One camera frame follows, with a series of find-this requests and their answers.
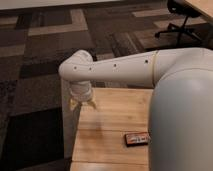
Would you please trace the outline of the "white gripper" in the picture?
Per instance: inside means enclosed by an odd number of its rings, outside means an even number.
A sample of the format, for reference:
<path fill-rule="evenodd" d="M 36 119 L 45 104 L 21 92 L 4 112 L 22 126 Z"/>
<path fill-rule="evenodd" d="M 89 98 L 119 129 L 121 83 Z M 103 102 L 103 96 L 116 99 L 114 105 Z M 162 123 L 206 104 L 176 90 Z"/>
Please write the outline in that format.
<path fill-rule="evenodd" d="M 74 110 L 79 102 L 86 102 L 94 109 L 97 108 L 92 98 L 92 85 L 89 81 L 73 82 L 70 84 L 70 94 L 75 99 L 70 99 L 70 110 Z"/>

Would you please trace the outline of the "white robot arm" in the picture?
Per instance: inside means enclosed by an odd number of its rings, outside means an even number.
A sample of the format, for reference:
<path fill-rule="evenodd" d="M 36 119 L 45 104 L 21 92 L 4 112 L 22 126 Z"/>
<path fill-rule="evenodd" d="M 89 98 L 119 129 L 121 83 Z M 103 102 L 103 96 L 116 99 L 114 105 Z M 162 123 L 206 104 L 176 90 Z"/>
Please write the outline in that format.
<path fill-rule="evenodd" d="M 95 61 L 78 50 L 58 69 L 78 102 L 93 81 L 153 90 L 149 107 L 150 171 L 213 171 L 213 50 L 161 49 Z"/>

